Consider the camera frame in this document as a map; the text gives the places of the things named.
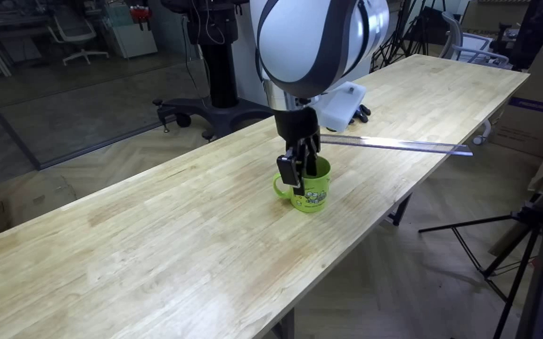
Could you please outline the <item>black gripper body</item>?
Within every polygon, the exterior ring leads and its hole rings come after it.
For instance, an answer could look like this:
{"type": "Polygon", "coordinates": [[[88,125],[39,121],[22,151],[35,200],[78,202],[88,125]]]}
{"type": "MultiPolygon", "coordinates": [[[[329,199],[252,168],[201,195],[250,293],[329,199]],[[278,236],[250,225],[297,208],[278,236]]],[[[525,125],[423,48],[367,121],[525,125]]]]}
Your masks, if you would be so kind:
{"type": "Polygon", "coordinates": [[[314,153],[320,151],[320,129],[312,108],[276,112],[273,119],[276,135],[284,140],[288,150],[308,146],[314,153]]]}

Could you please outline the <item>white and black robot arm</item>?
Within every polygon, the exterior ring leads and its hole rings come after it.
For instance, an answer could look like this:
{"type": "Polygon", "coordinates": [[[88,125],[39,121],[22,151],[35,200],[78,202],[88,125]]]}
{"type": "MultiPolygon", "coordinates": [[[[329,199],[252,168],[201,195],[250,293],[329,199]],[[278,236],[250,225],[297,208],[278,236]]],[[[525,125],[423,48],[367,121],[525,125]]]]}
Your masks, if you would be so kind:
{"type": "Polygon", "coordinates": [[[388,0],[254,0],[254,61],[259,74],[299,108],[274,112],[284,185],[299,197],[318,174],[320,131],[342,133],[365,108],[350,80],[386,42],[388,0]]]}

